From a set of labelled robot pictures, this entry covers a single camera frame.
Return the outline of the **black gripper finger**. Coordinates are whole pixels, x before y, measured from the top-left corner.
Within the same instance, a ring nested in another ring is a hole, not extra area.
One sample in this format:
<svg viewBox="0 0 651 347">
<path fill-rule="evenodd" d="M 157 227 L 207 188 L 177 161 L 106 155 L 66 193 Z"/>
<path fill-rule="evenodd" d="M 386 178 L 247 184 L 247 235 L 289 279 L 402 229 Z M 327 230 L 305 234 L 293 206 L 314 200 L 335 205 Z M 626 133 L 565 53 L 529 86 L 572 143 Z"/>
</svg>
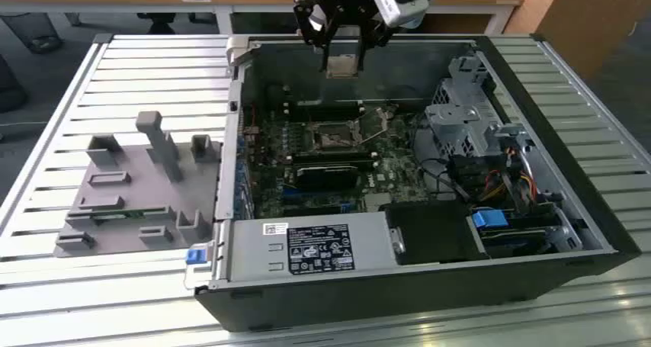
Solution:
<svg viewBox="0 0 651 347">
<path fill-rule="evenodd" d="M 325 72 L 329 66 L 330 43 L 333 38 L 329 36 L 329 17 L 325 26 L 319 30 L 311 23 L 311 15 L 317 7 L 326 7 L 330 0 L 294 0 L 294 15 L 305 42 L 321 48 L 323 51 L 319 71 Z"/>
<path fill-rule="evenodd" d="M 359 24 L 359 39 L 357 50 L 357 69 L 365 70 L 367 51 L 375 47 L 385 47 L 393 36 L 393 28 L 383 21 L 366 19 Z"/>
</svg>

